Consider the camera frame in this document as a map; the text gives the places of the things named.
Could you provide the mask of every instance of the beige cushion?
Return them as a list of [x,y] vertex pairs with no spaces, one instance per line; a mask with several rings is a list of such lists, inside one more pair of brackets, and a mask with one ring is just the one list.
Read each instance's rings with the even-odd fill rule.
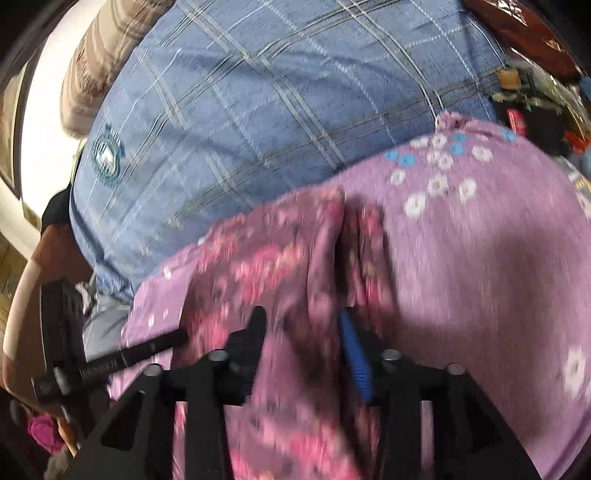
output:
[[88,135],[131,52],[173,4],[174,0],[109,0],[100,9],[61,87],[61,124],[69,135]]

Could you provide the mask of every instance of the round knob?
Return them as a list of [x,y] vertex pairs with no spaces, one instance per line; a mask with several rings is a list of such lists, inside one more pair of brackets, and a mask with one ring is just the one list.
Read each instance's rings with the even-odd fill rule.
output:
[[449,364],[447,366],[447,372],[451,375],[463,375],[466,373],[466,369],[460,364]]
[[396,360],[400,360],[402,358],[402,354],[398,350],[389,348],[382,352],[382,358],[387,362],[395,362]]
[[143,374],[146,377],[157,377],[162,375],[163,369],[158,364],[149,364],[146,368],[144,368]]
[[209,354],[209,359],[212,362],[225,362],[229,357],[230,355],[225,350],[214,350]]

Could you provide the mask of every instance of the embroidered logo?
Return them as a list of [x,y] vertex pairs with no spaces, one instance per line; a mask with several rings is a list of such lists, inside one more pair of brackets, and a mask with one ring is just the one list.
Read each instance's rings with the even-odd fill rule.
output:
[[90,157],[99,180],[109,187],[114,186],[119,180],[125,148],[112,125],[105,125],[105,131],[92,145]]

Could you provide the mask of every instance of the purple floral fabric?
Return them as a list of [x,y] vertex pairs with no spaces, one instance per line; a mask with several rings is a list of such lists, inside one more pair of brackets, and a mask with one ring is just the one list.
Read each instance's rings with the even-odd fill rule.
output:
[[[342,378],[335,326],[339,308],[357,305],[416,361],[464,364],[542,477],[558,479],[591,434],[591,231],[579,202],[527,140],[444,113],[433,135],[221,223],[171,257],[140,288],[122,342],[181,323],[189,346],[154,360],[189,364],[263,305],[254,394],[226,410],[236,478],[363,478],[378,427]],[[114,397],[141,368],[114,379]],[[183,434],[179,408],[177,479]]]
[[[254,306],[267,311],[253,395],[243,407],[226,408],[237,479],[363,477],[345,435],[342,405],[356,441],[368,445],[368,465],[375,419],[342,378],[336,314],[357,305],[368,326],[392,339],[395,310],[383,237],[375,208],[347,204],[338,188],[313,189],[221,223],[142,285],[123,337],[135,343],[180,322],[190,341],[172,358],[157,356],[167,368],[193,364],[223,347]],[[335,255],[345,259],[337,262],[338,273]],[[114,397],[142,367],[114,379]],[[181,406],[174,439],[177,479],[184,478],[185,422]]]

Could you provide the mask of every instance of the white wall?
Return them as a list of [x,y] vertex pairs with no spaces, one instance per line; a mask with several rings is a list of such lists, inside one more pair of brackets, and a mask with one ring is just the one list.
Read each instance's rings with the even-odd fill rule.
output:
[[[74,51],[105,0],[79,0],[51,33],[35,70],[22,126],[22,198],[39,216],[69,182],[79,141],[61,129],[61,83]],[[0,232],[29,258],[38,232],[24,219],[20,202],[0,180]]]

